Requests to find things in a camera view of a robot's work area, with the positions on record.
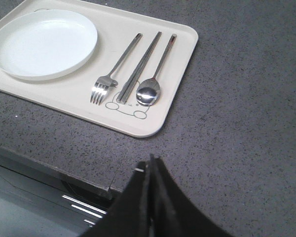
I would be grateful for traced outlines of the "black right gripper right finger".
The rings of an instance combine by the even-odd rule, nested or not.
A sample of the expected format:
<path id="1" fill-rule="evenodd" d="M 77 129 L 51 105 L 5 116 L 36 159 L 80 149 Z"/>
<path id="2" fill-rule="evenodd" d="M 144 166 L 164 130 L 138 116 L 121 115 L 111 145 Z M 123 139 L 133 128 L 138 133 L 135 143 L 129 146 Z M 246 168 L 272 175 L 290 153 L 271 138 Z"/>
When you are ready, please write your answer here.
<path id="1" fill-rule="evenodd" d="M 150 218 L 156 237 L 229 237 L 206 217 L 172 179 L 164 162 L 150 156 Z"/>

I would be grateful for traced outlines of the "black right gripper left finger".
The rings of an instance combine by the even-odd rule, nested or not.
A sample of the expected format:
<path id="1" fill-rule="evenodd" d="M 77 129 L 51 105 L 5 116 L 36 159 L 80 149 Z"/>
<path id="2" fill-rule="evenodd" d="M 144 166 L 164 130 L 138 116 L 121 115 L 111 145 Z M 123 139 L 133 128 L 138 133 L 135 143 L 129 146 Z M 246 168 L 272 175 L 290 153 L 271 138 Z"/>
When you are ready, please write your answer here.
<path id="1" fill-rule="evenodd" d="M 106 215 L 82 237 L 148 237 L 150 170 L 147 163 L 137 164 L 125 190 Z"/>

